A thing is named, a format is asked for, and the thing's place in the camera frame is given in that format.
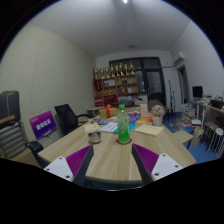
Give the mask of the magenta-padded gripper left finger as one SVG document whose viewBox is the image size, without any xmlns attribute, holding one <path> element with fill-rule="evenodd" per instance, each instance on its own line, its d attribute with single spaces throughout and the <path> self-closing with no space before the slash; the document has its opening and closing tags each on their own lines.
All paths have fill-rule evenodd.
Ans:
<svg viewBox="0 0 224 224">
<path fill-rule="evenodd" d="M 85 174 L 93 155 L 93 146 L 89 145 L 68 157 L 56 158 L 47 167 L 45 167 L 44 170 L 69 182 L 83 186 L 85 183 Z"/>
</svg>

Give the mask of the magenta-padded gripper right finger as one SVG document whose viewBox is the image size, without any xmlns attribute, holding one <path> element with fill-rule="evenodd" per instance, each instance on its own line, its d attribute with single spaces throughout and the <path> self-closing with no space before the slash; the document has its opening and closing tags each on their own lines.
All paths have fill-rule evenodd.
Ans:
<svg viewBox="0 0 224 224">
<path fill-rule="evenodd" d="M 132 155 L 137 164 L 144 185 L 164 178 L 182 169 L 182 166 L 168 154 L 156 154 L 151 150 L 132 144 Z"/>
</svg>

